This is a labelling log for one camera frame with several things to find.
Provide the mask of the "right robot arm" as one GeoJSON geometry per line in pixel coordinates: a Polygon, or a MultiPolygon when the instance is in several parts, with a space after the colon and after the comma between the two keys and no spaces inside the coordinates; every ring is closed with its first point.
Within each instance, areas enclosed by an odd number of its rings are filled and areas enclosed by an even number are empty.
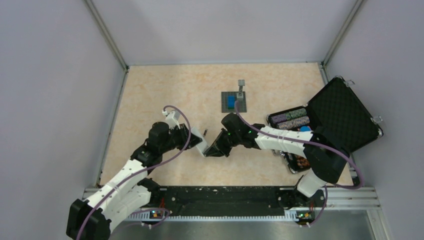
{"type": "Polygon", "coordinates": [[[316,191],[327,184],[336,185],[349,159],[349,153],[323,127],[313,131],[276,129],[263,124],[251,125],[235,113],[227,114],[221,124],[224,128],[217,138],[202,151],[204,157],[228,157],[234,147],[244,146],[282,151],[309,162],[309,171],[300,178],[293,192],[293,200],[299,206],[307,206],[316,191]]]}

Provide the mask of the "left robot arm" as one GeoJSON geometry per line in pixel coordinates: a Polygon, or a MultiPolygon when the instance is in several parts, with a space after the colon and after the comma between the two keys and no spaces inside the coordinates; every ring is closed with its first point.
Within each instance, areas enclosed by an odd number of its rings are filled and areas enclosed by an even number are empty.
{"type": "Polygon", "coordinates": [[[163,154],[206,147],[204,137],[184,123],[170,127],[156,122],[145,142],[130,156],[122,169],[97,192],[85,200],[76,199],[70,206],[66,235],[73,240],[107,240],[116,227],[142,206],[160,202],[156,183],[147,179],[160,165],[163,154]]]}

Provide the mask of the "grey lego baseplate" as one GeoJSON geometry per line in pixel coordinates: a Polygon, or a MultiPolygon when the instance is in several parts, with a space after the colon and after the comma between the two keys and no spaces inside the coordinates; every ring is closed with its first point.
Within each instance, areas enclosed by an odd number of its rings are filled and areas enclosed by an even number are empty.
{"type": "Polygon", "coordinates": [[[236,91],[222,91],[221,92],[221,112],[222,113],[235,113],[236,109],[240,113],[247,112],[246,92],[242,92],[242,98],[238,98],[236,91]]]}

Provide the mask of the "blue lego brick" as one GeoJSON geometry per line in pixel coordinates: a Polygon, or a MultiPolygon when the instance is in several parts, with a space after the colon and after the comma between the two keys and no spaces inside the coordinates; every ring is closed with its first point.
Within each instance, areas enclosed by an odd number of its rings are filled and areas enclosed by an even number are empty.
{"type": "Polygon", "coordinates": [[[236,101],[236,98],[233,96],[233,95],[229,95],[228,97],[227,97],[227,108],[228,109],[234,109],[235,108],[235,101],[236,101]]]}

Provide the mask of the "grey lego tower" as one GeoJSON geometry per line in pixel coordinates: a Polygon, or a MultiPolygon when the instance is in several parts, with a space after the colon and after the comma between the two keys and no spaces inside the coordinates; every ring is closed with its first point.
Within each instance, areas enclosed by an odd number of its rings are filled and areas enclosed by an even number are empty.
{"type": "Polygon", "coordinates": [[[244,91],[243,88],[246,85],[246,81],[244,79],[238,79],[237,80],[237,85],[238,85],[238,91],[237,91],[237,100],[238,101],[242,101],[244,99],[244,91]]]}

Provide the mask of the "blue round chip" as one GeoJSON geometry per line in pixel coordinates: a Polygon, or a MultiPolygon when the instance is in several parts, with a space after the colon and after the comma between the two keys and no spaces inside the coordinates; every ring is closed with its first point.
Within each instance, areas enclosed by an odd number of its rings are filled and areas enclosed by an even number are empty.
{"type": "Polygon", "coordinates": [[[312,131],[312,129],[309,126],[301,126],[299,129],[300,132],[309,132],[312,131]]]}

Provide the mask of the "black poker chip case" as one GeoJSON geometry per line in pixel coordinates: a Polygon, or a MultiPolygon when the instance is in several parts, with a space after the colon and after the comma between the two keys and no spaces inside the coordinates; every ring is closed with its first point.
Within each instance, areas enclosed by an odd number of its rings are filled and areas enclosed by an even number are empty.
{"type": "Polygon", "coordinates": [[[341,76],[334,77],[307,104],[266,116],[275,129],[299,131],[309,126],[328,130],[346,151],[353,153],[384,135],[351,85],[341,76]]]}

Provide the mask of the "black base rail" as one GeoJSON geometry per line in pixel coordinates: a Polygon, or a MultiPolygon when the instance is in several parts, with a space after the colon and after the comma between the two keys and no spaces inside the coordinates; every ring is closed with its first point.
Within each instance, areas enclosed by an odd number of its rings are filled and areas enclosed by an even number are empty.
{"type": "Polygon", "coordinates": [[[149,207],[163,207],[177,217],[283,216],[292,208],[309,208],[309,199],[279,186],[162,186],[149,207]]]}

